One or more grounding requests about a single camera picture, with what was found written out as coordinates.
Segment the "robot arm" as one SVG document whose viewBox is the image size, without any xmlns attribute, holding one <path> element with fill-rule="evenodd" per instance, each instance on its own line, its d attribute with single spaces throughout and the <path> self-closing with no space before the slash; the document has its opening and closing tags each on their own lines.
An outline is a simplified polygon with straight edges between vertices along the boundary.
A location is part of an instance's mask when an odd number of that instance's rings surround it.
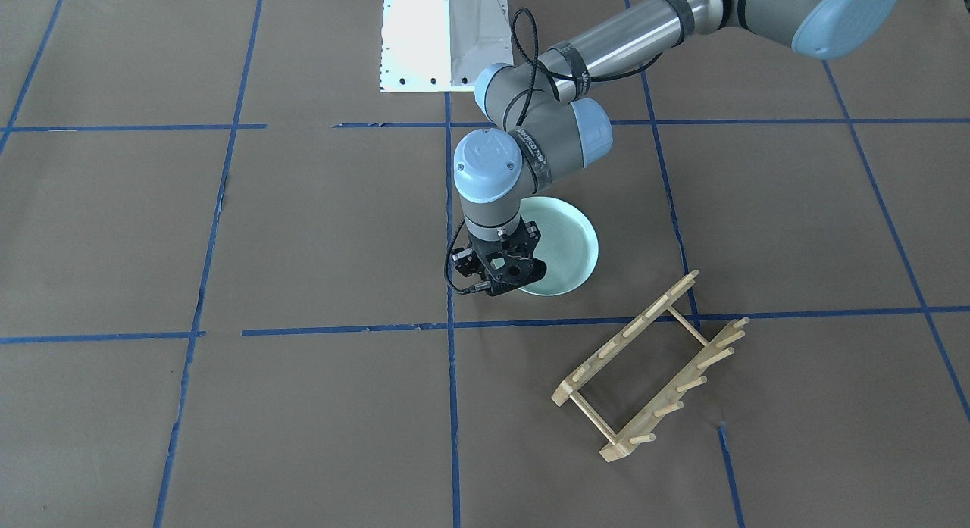
<svg viewBox="0 0 970 528">
<path fill-rule="evenodd" d="M 498 296 L 546 276 L 543 234 L 524 220 L 522 200 L 588 168 L 611 151 L 612 125 L 588 96 L 596 85 L 634 77 L 668 49 L 725 27 L 818 60 L 855 51 L 898 0 L 643 0 L 514 66 L 491 64 L 474 87 L 491 127 L 458 142 L 453 183 L 468 244 L 449 244 L 444 276 L 476 277 L 458 295 Z"/>
</svg>

